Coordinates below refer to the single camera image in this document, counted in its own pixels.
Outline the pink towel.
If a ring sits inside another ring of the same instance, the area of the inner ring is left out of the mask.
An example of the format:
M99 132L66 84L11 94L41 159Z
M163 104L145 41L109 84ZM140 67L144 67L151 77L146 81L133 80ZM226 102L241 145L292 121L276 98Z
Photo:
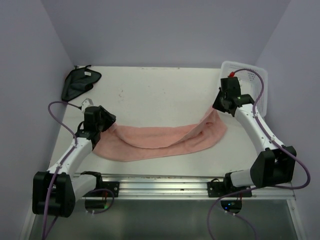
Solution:
M210 107L196 124L177 127L133 127L113 124L103 132L93 153L101 158L132 162L192 154L216 145L227 126Z

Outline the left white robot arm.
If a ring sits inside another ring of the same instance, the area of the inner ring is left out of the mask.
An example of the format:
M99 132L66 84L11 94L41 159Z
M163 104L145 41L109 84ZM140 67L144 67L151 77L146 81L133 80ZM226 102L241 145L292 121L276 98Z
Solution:
M32 212L36 215L68 218L76 202L87 194L99 196L104 188L102 175L84 171L75 177L83 160L93 152L101 134L115 122L116 116L102 106L89 106L84 110L83 121L73 133L73 140L62 157L48 170L38 171L33 177Z

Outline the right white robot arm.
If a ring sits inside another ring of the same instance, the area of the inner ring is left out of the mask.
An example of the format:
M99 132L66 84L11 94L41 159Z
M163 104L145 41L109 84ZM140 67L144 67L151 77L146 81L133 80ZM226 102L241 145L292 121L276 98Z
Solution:
M245 129L257 152L253 165L245 170L226 173L222 189L235 196L246 187L271 187L292 180L297 152L275 137L261 118L253 98L242 94L237 77L220 80L221 86L213 103L217 111L232 115Z

